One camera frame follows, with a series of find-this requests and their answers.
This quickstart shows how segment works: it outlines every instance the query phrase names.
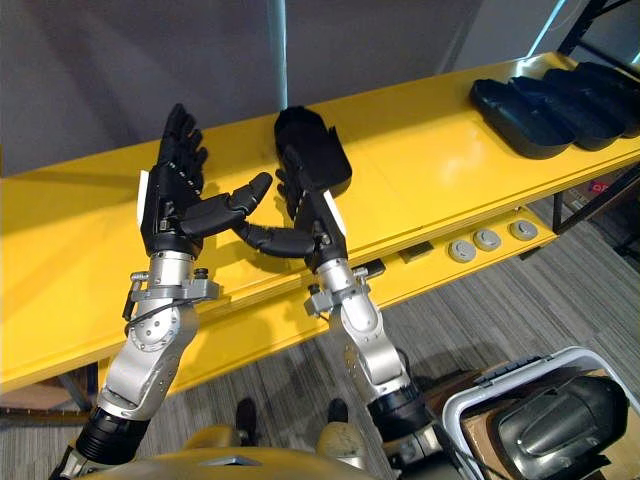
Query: black plastic tray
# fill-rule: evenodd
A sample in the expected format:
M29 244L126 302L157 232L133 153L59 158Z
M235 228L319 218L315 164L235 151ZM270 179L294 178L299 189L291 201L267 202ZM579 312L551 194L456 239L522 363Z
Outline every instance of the black plastic tray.
M634 80L615 68L600 65L599 63L582 62L578 64L575 71L597 82L617 88L621 92L626 92L635 101L640 100L640 81Z
M607 111L581 97L560 91L542 80L529 77L511 79L514 88L536 105L546 105L576 135L576 145L600 150L624 132L624 125Z
M580 72L557 68L547 70L544 80L559 90L578 95L583 101L592 102L609 112L624 124L623 137L633 138L640 135L640 111L636 111L633 103L617 88L594 81L590 76Z
M336 129L327 129L320 115L302 106L289 107L278 115L274 133L281 161L291 163L286 168L304 172L311 183L304 188L330 189L334 196L347 189L351 165Z
M476 80L471 100L485 121L519 154L550 158L575 141L573 132L544 106L535 106L512 85Z

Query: silver metal joint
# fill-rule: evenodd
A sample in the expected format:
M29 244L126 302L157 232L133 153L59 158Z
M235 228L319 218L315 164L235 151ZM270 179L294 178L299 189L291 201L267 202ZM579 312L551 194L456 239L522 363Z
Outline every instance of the silver metal joint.
M411 380L389 341L382 314L369 298L366 269L357 275L346 259L316 270L322 289L305 302L310 314L329 312L331 328L344 334L345 363L366 403L409 385Z
M137 310L127 342L100 391L98 406L103 410L121 418L148 420L160 407L198 328L193 304L218 297L218 285L193 278L193 263L191 255L163 251L151 257L148 273L131 274L130 300ZM141 289L143 282L146 290ZM158 308L154 315L136 322Z
M384 443L382 449L388 459L395 459L402 465L410 465L441 452L442 446L431 424L406 437Z

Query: white sticker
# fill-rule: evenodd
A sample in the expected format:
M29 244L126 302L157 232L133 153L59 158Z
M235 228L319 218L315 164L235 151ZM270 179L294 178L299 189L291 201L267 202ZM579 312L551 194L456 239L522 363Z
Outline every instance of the white sticker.
M342 235L347 236L347 227L344 225L344 220L342 220L342 215L340 215L340 210L338 210L338 206L336 205L336 201L333 199L333 195L329 190L326 190L323 194L327 205L329 205L329 210L331 210L331 214L338 224L338 228L342 232Z
M136 221L138 228L142 226L144 216L144 202L147 199L147 185L149 183L149 172L140 170L140 182L138 183L138 205L136 206Z

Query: person's foot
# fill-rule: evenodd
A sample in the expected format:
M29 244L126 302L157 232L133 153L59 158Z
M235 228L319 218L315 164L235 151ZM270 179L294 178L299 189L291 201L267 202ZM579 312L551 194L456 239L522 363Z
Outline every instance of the person's foot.
M349 422L349 407L344 403L344 400L341 398L334 398L331 400L331 403L329 403L327 422Z
M236 430L240 434L240 445L242 447L255 447L258 445L256 438L257 424L255 402L249 397L243 398L236 408Z

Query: black cable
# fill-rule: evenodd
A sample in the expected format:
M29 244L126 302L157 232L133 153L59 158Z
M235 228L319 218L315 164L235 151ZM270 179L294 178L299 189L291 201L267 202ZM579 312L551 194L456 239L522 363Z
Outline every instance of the black cable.
M143 320L146 320L149 317L153 317L156 313L160 313L163 310L166 310L167 308L180 307L182 305L187 305L189 303L194 303L194 300L192 299L174 300L171 303L167 303L166 305L162 305L160 307L149 310L148 312L145 312L142 315L138 315L133 320L129 320L127 322L127 326L125 327L125 333L128 334L129 329L131 327L135 327L138 323L142 322Z

